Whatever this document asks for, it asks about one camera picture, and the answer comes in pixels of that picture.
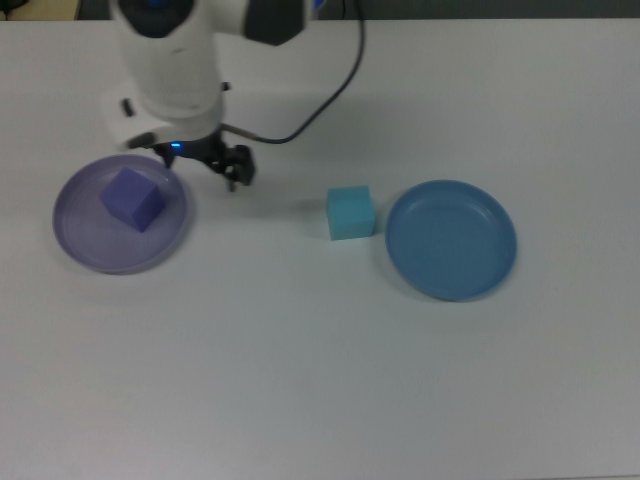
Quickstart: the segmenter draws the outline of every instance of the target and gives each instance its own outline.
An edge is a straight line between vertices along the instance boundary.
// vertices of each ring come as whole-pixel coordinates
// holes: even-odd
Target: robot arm
[[[130,78],[102,98],[121,150],[153,148],[203,161],[230,182],[250,184],[248,148],[227,149],[214,33],[280,45],[300,33],[318,0],[111,0]]]

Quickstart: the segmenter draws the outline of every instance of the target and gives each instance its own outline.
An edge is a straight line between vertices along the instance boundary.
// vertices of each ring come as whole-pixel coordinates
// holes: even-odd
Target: table surface
[[[220,36],[230,123],[284,135],[344,78],[354,23],[274,49]],[[107,23],[0,25],[0,478],[437,479],[640,472],[640,21],[371,22],[353,86],[252,145],[229,194],[133,276],[76,265],[51,211],[115,153]],[[383,235],[330,242],[330,187],[384,217],[416,183],[494,195],[519,235],[470,303],[408,287]]]

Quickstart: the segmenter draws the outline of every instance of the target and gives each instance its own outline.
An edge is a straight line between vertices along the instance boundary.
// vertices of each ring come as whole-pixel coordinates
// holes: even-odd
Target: cyan cube
[[[369,187],[332,188],[327,194],[327,218],[331,240],[370,237],[376,212]]]
[[[158,186],[144,175],[123,168],[100,194],[111,215],[144,232],[165,207]]]

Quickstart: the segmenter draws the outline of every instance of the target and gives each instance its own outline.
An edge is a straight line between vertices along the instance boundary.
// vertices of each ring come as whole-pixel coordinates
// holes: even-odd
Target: plate rim
[[[410,276],[406,275],[403,271],[403,269],[398,265],[398,262],[394,256],[391,244],[393,242],[393,238],[392,238],[392,228],[391,225],[394,222],[394,219],[398,217],[399,215],[399,211],[400,209],[403,207],[402,206],[402,202],[404,200],[406,200],[411,194],[415,193],[416,190],[421,190],[424,188],[430,188],[434,185],[455,185],[458,187],[464,187],[465,189],[468,189],[476,194],[480,194],[481,196],[485,197],[488,202],[491,205],[491,207],[493,208],[498,208],[501,213],[503,214],[504,218],[506,219],[506,223],[504,223],[507,227],[507,230],[509,232],[509,236],[511,237],[509,239],[509,242],[512,243],[513,245],[513,253],[511,255],[511,258],[509,258],[508,264],[505,268],[504,272],[501,272],[499,280],[494,282],[493,284],[491,284],[490,286],[488,286],[487,288],[481,289],[480,291],[473,293],[471,295],[460,295],[460,294],[455,294],[452,292],[435,292],[434,290],[430,290],[430,289],[425,289],[423,288],[422,285],[417,284],[414,279],[412,279]],[[420,184],[414,185],[413,187],[409,188],[408,190],[406,190],[402,195],[400,195],[400,197],[394,202],[393,206],[391,207],[391,211],[389,212],[389,215],[387,216],[387,222],[385,225],[385,244],[386,244],[386,248],[387,248],[387,254],[389,255],[389,257],[391,258],[391,262],[393,263],[393,266],[395,267],[396,271],[400,274],[400,276],[407,282],[409,283],[409,285],[411,285],[413,288],[415,288],[416,290],[429,295],[433,298],[437,298],[440,300],[445,300],[445,301],[468,301],[468,300],[473,300],[473,299],[477,299],[483,296],[486,296],[490,293],[492,293],[493,291],[495,291],[497,288],[499,288],[509,277],[509,275],[511,274],[511,272],[513,271],[513,268],[515,266],[516,260],[518,258],[518,234],[515,228],[515,225],[513,223],[513,220],[511,219],[511,216],[509,215],[509,213],[507,212],[507,210],[504,208],[504,206],[495,198],[493,197],[491,194],[489,194],[488,192],[486,192],[485,190],[481,189],[480,187],[477,187],[471,183],[468,182],[463,182],[460,180],[448,180],[448,179],[438,179],[438,180],[429,180],[426,182],[422,182]]]
[[[67,193],[67,191],[71,188],[71,184],[74,182],[74,180],[77,179],[77,177],[79,177],[80,175],[82,175],[83,173],[85,173],[87,170],[91,169],[92,167],[96,167],[97,164],[100,163],[108,163],[110,160],[113,159],[124,159],[124,158],[133,158],[137,161],[142,161],[143,163],[148,163],[149,165],[151,165],[151,162],[155,165],[157,164],[158,166],[161,166],[161,164],[159,162],[157,162],[156,160],[154,160],[151,157],[147,157],[145,155],[139,155],[139,154],[135,154],[135,153],[122,153],[122,154],[114,154],[114,155],[108,155],[106,157],[102,157],[99,158],[97,160],[94,160],[86,165],[84,165],[82,168],[80,168],[79,170],[77,170],[73,175],[71,175],[71,177],[69,177],[67,179],[67,181],[64,183],[64,185],[62,186],[62,188],[60,189],[60,191],[58,192],[58,195],[56,197],[56,201],[54,202],[53,205],[53,210],[51,212],[51,228],[53,230],[53,234],[55,236],[56,242],[58,242],[58,245],[60,246],[60,248],[62,249],[62,251],[64,251],[64,253],[71,258],[73,261],[75,261],[76,263],[99,273],[106,273],[106,274],[112,274],[112,275],[126,275],[126,274],[134,274],[134,273],[138,273],[144,270],[147,270],[155,265],[157,265],[158,263],[162,262],[164,259],[166,259],[173,251],[174,249],[177,247],[177,245],[180,243],[180,240],[184,237],[184,233],[187,229],[187,225],[188,225],[188,219],[190,217],[190,205],[189,205],[189,196],[187,195],[187,192],[184,188],[184,186],[182,185],[182,182],[180,181],[180,178],[176,175],[175,172],[173,172],[170,169],[166,169],[167,170],[167,176],[171,177],[173,176],[173,178],[175,179],[175,184],[178,186],[178,194],[180,195],[181,198],[184,199],[184,209],[185,209],[185,213],[184,213],[184,217],[182,219],[182,222],[180,224],[180,228],[177,230],[175,236],[173,237],[173,239],[167,244],[167,246],[161,250],[157,255],[151,257],[148,260],[145,260],[143,262],[140,263],[136,263],[134,265],[128,266],[128,267],[114,267],[114,268],[104,268],[100,265],[96,265],[95,263],[92,263],[90,261],[84,261],[84,260],[80,260],[78,258],[76,258],[74,256],[74,254],[72,252],[69,251],[69,249],[67,248],[67,245],[65,245],[65,242],[61,241],[61,235],[62,232],[59,231],[58,228],[58,222],[56,222],[56,212],[59,211],[59,207],[62,204],[63,201],[63,196],[65,193]]]

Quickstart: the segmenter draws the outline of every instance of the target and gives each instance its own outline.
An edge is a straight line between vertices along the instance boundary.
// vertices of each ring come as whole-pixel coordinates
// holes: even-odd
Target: purple cube
[[[144,175],[123,168],[100,194],[109,213],[144,232],[164,208],[158,186]]]

